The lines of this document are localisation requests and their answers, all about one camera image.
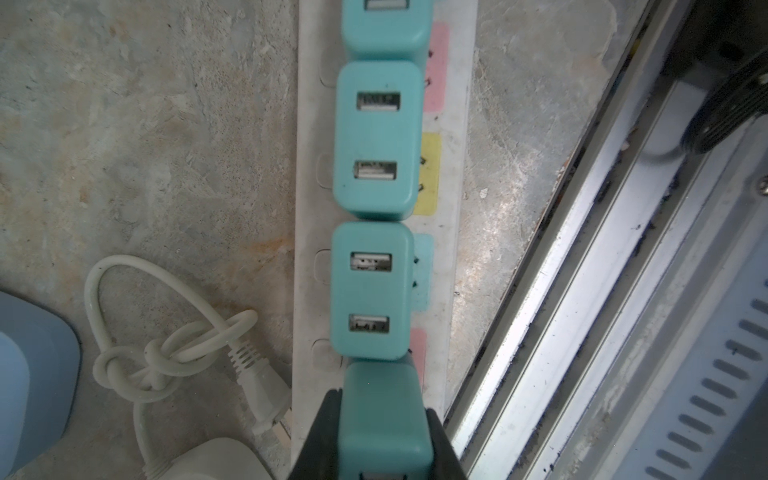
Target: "usb port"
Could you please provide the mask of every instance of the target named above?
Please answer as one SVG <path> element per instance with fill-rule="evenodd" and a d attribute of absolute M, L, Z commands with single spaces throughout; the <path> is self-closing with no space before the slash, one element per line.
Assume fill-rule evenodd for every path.
<path fill-rule="evenodd" d="M 355 252 L 349 257 L 349 267 L 352 270 L 391 272 L 392 255 L 389 255 L 388 253 Z"/>
<path fill-rule="evenodd" d="M 389 333 L 389 317 L 376 315 L 350 315 L 349 331 Z"/>
<path fill-rule="evenodd" d="M 406 10 L 408 0 L 366 0 L 366 10 Z"/>
<path fill-rule="evenodd" d="M 399 92 L 359 91 L 357 109 L 360 111 L 398 111 Z"/>
<path fill-rule="evenodd" d="M 397 162 L 363 161 L 355 162 L 355 178 L 362 180 L 395 180 Z"/>

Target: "white cable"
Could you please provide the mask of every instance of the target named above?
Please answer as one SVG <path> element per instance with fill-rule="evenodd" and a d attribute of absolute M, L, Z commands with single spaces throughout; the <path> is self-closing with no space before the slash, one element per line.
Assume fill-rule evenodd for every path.
<path fill-rule="evenodd" d="M 104 273 L 117 265 L 132 266 L 154 276 L 189 301 L 213 328 L 205 322 L 192 322 L 171 333 L 165 341 L 154 339 L 142 352 L 134 346 L 116 346 L 104 324 L 98 301 L 99 282 Z M 85 312 L 101 354 L 94 362 L 93 374 L 99 385 L 113 389 L 134 402 L 134 430 L 147 478 L 160 478 L 170 462 L 155 454 L 144 422 L 145 403 L 156 402 L 173 393 L 181 379 L 202 372 L 212 365 L 224 346 L 237 371 L 251 412 L 257 419 L 255 432 L 262 432 L 279 421 L 290 407 L 290 389 L 262 358 L 240 337 L 258 320 L 253 310 L 245 310 L 224 320 L 200 295 L 171 273 L 130 255 L 113 255 L 97 262 L 85 279 Z M 127 358 L 144 368 L 127 375 L 119 362 Z"/>

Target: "white power strip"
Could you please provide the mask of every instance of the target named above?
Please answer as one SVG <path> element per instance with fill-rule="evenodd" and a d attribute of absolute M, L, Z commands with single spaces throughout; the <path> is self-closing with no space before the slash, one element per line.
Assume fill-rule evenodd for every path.
<path fill-rule="evenodd" d="M 339 0 L 300 3 L 293 307 L 294 460 L 325 393 L 343 383 L 344 362 L 328 340 L 331 234 L 340 223 L 353 219 L 334 201 L 329 173 L 333 163 L 334 88 L 339 69 L 346 63 L 340 17 Z M 438 113 L 425 113 L 422 126 L 425 133 L 439 134 L 442 143 L 437 208 L 432 215 L 414 215 L 404 222 L 413 233 L 426 233 L 434 239 L 429 305 L 426 311 L 412 314 L 412 326 L 422 330 L 426 337 L 424 403 L 441 417 L 445 414 L 476 17 L 477 0 L 435 2 L 434 22 L 446 24 L 449 30 L 445 103 Z"/>

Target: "gray stone surface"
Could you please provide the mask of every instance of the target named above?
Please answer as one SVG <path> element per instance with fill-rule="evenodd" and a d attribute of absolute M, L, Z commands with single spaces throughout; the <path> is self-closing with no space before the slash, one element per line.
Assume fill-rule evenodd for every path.
<path fill-rule="evenodd" d="M 452 326 L 460 384 L 644 0 L 481 0 Z M 158 263 L 290 363 L 297 5 L 250 0 L 5 0 L 0 6 L 0 289 L 66 319 L 83 365 L 64 438 L 15 475 L 140 478 L 131 405 L 98 386 L 83 309 L 91 265 Z M 143 273 L 101 295 L 120 344 L 197 319 Z M 230 436 L 275 478 L 225 358 L 150 407 L 166 455 Z"/>

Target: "teal usb charger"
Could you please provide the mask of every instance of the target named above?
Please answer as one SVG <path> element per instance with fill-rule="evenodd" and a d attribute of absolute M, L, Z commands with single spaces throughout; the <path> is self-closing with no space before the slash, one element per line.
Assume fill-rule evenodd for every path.
<path fill-rule="evenodd" d="M 432 0 L 343 0 L 341 35 L 352 60 L 410 60 L 424 71 Z"/>
<path fill-rule="evenodd" d="M 395 360 L 411 336 L 414 240 L 397 222 L 348 222 L 331 244 L 331 344 L 343 356 Z"/>
<path fill-rule="evenodd" d="M 336 83 L 333 196 L 360 218 L 402 220 L 419 194 L 424 83 L 409 61 L 354 61 Z"/>
<path fill-rule="evenodd" d="M 355 360 L 339 416 L 339 480 L 427 480 L 434 459 L 419 375 L 410 355 Z"/>

